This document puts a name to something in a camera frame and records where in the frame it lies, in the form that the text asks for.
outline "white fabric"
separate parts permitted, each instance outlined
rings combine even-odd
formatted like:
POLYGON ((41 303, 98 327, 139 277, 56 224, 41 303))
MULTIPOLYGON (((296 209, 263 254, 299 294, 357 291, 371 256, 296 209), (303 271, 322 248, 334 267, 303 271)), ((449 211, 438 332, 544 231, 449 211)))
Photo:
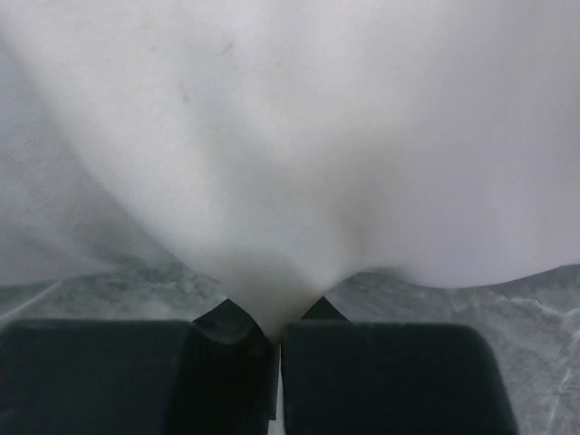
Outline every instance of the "white fabric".
POLYGON ((86 273, 126 246, 165 257, 155 240, 274 334, 368 268, 468 286, 580 259, 577 0, 2 2, 5 41, 101 186, 11 94, 0 177, 23 186, 0 207, 20 196, 35 231, 2 221, 4 264, 43 240, 31 276, 86 273), (62 204, 48 221, 43 200, 62 204))

